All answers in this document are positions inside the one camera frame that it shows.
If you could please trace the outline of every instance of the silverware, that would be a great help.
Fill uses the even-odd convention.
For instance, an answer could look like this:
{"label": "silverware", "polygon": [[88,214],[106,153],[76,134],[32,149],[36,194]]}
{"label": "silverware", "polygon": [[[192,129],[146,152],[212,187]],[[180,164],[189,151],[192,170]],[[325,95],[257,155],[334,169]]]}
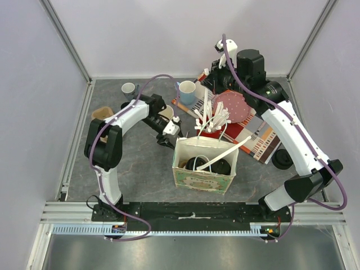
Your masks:
{"label": "silverware", "polygon": [[251,135],[251,140],[255,141],[255,139],[258,137],[259,132],[263,129],[263,127],[266,125],[266,122],[262,122],[262,124],[258,127],[258,129]]}

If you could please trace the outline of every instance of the wall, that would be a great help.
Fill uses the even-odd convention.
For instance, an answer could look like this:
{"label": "wall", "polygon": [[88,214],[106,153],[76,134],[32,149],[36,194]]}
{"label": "wall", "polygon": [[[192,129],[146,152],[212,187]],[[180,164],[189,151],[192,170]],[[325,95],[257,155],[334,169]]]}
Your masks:
{"label": "wall", "polygon": [[226,33],[287,74],[326,0],[52,0],[82,61],[96,77],[197,75]]}
{"label": "wall", "polygon": [[0,3],[0,265],[25,269],[86,82],[38,0]]}
{"label": "wall", "polygon": [[[348,193],[346,220],[360,250],[360,31],[357,0],[338,1],[294,78],[296,99],[310,134],[330,158],[340,159]],[[330,199],[342,201],[335,183]]]}

